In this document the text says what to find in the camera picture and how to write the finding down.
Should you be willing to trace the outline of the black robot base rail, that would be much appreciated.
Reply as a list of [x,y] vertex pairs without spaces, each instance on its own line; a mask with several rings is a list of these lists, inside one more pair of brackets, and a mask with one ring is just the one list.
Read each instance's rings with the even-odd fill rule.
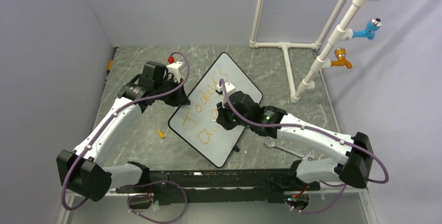
[[136,189],[121,186],[117,193],[149,193],[161,206],[183,202],[183,187],[188,203],[253,202],[283,203],[293,194],[307,195],[319,191],[320,184],[305,184],[290,169],[234,170],[153,170],[154,186]]

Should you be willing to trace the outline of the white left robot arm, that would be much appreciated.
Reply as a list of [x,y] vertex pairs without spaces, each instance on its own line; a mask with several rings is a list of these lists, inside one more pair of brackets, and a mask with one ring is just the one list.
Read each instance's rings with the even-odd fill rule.
[[71,190],[97,202],[108,190],[121,186],[129,185],[138,193],[146,191],[151,182],[149,167],[135,161],[112,167],[104,164],[121,135],[155,101],[172,107],[190,105],[183,87],[188,68],[184,61],[168,65],[146,62],[142,73],[122,86],[109,112],[86,139],[72,151],[58,154],[62,192]]

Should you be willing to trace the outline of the white whiteboard black frame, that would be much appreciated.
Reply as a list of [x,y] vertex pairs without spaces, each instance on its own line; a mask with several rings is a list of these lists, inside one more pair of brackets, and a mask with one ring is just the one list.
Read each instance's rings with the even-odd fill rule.
[[221,53],[188,92],[191,104],[179,107],[168,121],[168,126],[178,136],[217,168],[225,164],[244,131],[242,126],[225,130],[216,122],[216,105],[223,97],[215,90],[221,79],[250,95],[257,103],[263,98],[260,89],[238,64],[227,53]]

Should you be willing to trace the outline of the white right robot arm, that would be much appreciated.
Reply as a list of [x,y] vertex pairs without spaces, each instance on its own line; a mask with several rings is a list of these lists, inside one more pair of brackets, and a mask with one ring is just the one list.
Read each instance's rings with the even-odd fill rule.
[[260,106],[249,95],[237,91],[217,103],[216,122],[225,130],[249,128],[259,136],[298,141],[326,155],[324,160],[297,161],[287,176],[293,190],[316,181],[340,180],[363,189],[369,182],[373,153],[369,137],[329,131],[302,121],[275,106]]

